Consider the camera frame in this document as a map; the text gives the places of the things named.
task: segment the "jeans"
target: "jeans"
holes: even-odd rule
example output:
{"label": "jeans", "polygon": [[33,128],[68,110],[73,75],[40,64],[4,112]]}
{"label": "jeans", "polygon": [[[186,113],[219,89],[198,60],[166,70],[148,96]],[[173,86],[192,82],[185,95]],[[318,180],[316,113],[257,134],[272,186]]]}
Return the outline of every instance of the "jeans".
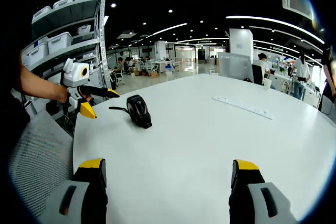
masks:
{"label": "jeans", "polygon": [[294,97],[299,100],[302,100],[302,95],[305,90],[304,88],[305,87],[302,84],[294,82]]}

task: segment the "white pillar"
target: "white pillar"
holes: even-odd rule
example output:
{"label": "white pillar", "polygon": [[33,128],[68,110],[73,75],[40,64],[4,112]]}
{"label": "white pillar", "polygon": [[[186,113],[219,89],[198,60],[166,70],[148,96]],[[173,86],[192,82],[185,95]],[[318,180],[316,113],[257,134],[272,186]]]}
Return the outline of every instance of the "white pillar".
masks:
{"label": "white pillar", "polygon": [[230,52],[247,55],[253,63],[253,34],[248,29],[230,29]]}
{"label": "white pillar", "polygon": [[155,58],[157,60],[166,58],[166,43],[164,40],[159,40],[154,43]]}

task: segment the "person's arm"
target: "person's arm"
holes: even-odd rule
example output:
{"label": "person's arm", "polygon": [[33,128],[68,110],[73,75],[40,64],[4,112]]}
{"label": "person's arm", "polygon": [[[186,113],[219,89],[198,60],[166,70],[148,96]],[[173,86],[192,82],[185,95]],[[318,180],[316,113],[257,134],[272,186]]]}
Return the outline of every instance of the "person's arm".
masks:
{"label": "person's arm", "polygon": [[269,70],[269,66],[266,62],[265,62],[265,73],[271,73],[271,70]]}
{"label": "person's arm", "polygon": [[332,96],[334,97],[336,95],[336,88],[335,88],[335,84],[333,83],[333,81],[331,79],[328,66],[324,65],[323,69],[324,69],[324,73],[325,73],[326,78],[327,78],[327,83],[329,84],[329,87],[331,88]]}
{"label": "person's arm", "polygon": [[20,79],[21,87],[19,86],[19,83],[17,83],[15,89],[23,94],[32,97],[57,100],[62,103],[66,102],[68,99],[68,92],[65,86],[56,85],[34,75],[25,66],[23,66],[21,57]]}
{"label": "person's arm", "polygon": [[294,72],[294,70],[296,69],[296,67],[292,67],[292,70],[291,70],[291,72],[290,72],[290,75],[292,76],[293,75],[293,72]]}

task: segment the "white ruler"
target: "white ruler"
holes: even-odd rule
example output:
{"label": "white ruler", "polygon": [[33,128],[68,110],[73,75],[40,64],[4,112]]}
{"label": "white ruler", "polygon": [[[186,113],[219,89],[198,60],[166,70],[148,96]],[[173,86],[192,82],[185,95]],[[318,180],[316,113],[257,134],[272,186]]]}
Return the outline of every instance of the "white ruler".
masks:
{"label": "white ruler", "polygon": [[226,104],[241,108],[243,110],[250,111],[252,113],[261,115],[261,116],[263,116],[265,118],[268,118],[268,119],[271,119],[271,120],[273,119],[273,117],[269,113],[267,113],[267,111],[258,109],[256,107],[251,106],[251,105],[231,101],[231,100],[228,100],[227,98],[223,98],[223,97],[213,97],[213,100],[218,101],[218,102],[224,102]]}

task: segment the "office worker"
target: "office worker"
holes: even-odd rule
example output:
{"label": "office worker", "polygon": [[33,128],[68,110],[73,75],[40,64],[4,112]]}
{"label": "office worker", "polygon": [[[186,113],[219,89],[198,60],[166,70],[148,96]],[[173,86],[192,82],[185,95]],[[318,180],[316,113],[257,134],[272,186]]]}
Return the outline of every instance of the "office worker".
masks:
{"label": "office worker", "polygon": [[265,73],[271,73],[271,71],[269,70],[269,66],[266,63],[267,56],[264,53],[260,53],[258,54],[258,57],[259,57],[259,60],[255,60],[253,62],[253,65],[257,65],[261,67],[261,72],[262,72],[263,79],[264,79]]}
{"label": "office worker", "polygon": [[293,75],[293,72],[296,69],[297,78],[294,78],[294,97],[302,100],[305,83],[310,80],[310,74],[305,54],[301,51],[299,56],[300,59],[297,59],[294,62],[290,75]]}

